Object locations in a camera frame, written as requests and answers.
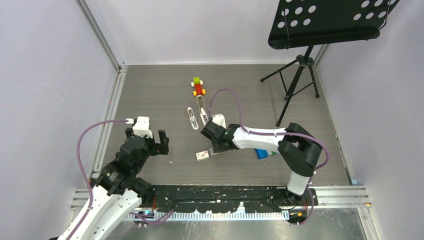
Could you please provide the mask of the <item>white staple box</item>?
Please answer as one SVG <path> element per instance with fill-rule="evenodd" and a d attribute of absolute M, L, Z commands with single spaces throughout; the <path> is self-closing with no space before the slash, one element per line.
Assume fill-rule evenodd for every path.
<path fill-rule="evenodd" d="M 210 157 L 210 155 L 209 155 L 209 152 L 207 150 L 196 153 L 196 159 L 197 159 L 197 161 L 206 160 L 209 157 Z"/>

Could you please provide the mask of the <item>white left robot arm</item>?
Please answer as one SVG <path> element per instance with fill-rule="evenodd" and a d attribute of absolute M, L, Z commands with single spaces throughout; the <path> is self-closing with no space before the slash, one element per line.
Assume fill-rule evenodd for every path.
<path fill-rule="evenodd" d="M 150 156 L 167 155 L 170 139 L 158 131 L 153 135 L 127 128 L 126 140 L 105 165 L 91 186 L 89 199 L 59 240 L 104 240 L 135 208 L 148 207 L 154 199 L 154 187 L 138 177 Z"/>

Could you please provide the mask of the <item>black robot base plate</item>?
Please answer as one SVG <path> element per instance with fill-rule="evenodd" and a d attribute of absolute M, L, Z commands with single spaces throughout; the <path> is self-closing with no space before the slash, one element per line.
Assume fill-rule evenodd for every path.
<path fill-rule="evenodd" d="M 244 209 L 248 214 L 277 213 L 292 207 L 318 204 L 313 188 L 301 196 L 295 196 L 285 186 L 152 185 L 139 177 L 132 187 L 141 196 L 140 207 L 160 213 L 224 214 L 239 209 Z"/>

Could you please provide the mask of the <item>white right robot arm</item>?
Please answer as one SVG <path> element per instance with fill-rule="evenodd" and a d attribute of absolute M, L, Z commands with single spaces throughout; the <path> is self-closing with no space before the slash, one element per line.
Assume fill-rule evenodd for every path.
<path fill-rule="evenodd" d="M 200 132 L 211 140 L 216 152 L 240 149 L 261 149 L 279 153 L 289 169 L 290 178 L 285 198 L 291 205 L 299 205 L 306 197 L 305 190 L 314 172 L 319 168 L 318 160 L 327 147 L 297 123 L 286 128 L 259 129 L 240 124 L 224 127 L 211 119 Z"/>

